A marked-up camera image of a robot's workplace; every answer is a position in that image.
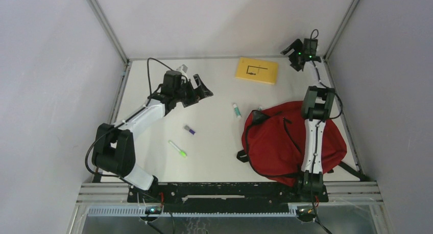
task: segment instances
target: red backpack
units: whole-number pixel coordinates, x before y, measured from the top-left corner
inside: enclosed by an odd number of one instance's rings
[[[238,152],[237,159],[248,161],[261,176],[294,186],[305,152],[305,119],[301,117],[301,106],[302,101],[293,101],[263,111],[253,110],[245,122],[244,149]],[[327,120],[322,143],[323,174],[340,165],[359,177],[357,171],[341,162],[346,153],[340,131],[332,120]]]

